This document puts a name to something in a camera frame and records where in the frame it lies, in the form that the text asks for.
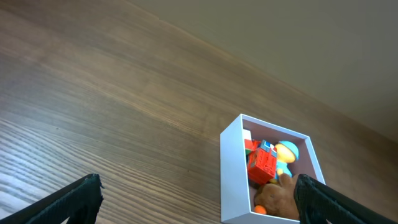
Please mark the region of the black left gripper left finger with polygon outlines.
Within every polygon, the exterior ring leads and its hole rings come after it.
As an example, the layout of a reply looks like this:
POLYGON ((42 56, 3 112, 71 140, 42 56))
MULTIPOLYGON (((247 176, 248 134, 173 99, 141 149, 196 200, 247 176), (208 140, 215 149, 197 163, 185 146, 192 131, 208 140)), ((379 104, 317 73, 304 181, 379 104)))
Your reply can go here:
POLYGON ((103 201, 98 174, 88 174, 28 207, 1 219, 1 224, 94 224, 103 201))

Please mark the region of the multicolour puzzle cube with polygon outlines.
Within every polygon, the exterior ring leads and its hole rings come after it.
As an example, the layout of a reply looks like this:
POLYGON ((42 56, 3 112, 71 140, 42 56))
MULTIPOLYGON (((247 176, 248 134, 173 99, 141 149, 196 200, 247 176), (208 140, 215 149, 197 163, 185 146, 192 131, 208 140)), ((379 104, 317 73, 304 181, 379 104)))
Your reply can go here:
POLYGON ((245 154, 248 156, 250 153, 254 152, 262 141, 252 139, 251 132, 247 129, 243 130, 244 139, 244 150, 245 154))

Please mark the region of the orange duck toy blue hat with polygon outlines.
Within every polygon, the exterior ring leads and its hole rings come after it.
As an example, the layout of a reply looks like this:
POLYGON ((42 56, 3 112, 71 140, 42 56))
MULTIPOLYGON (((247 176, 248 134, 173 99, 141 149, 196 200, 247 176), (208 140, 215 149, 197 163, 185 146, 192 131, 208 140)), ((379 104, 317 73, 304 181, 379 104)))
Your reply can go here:
POLYGON ((290 141, 279 141, 274 149, 277 151, 277 164, 275 176, 269 182, 276 184, 281 174, 287 174, 293 177, 293 174, 288 168, 288 165, 299 159, 298 147, 290 141))

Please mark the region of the red toy fire truck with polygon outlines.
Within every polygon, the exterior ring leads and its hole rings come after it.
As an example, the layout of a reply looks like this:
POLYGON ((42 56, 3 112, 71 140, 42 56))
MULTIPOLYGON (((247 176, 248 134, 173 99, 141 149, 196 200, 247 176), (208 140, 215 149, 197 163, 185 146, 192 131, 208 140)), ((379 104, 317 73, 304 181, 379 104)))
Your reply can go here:
POLYGON ((277 163, 277 151, 274 146, 262 140, 259 147, 247 156, 248 179, 263 185, 274 178, 277 163))

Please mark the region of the brown plush toy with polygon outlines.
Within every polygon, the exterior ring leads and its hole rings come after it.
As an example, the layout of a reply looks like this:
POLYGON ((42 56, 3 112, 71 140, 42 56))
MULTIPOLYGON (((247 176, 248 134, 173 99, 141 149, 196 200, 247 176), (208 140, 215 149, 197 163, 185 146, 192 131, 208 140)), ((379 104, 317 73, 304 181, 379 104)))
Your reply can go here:
POLYGON ((276 184, 260 186, 254 195, 254 205, 263 206, 268 215, 299 220, 299 211, 294 199, 298 175, 279 176, 276 184))

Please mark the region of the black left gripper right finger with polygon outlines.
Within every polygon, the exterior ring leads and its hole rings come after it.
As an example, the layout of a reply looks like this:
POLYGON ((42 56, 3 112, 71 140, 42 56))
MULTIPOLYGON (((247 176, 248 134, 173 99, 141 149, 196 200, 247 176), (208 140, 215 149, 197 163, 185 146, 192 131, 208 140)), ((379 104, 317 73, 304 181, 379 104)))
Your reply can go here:
POLYGON ((395 224, 306 174, 298 175, 294 199, 301 224, 395 224))

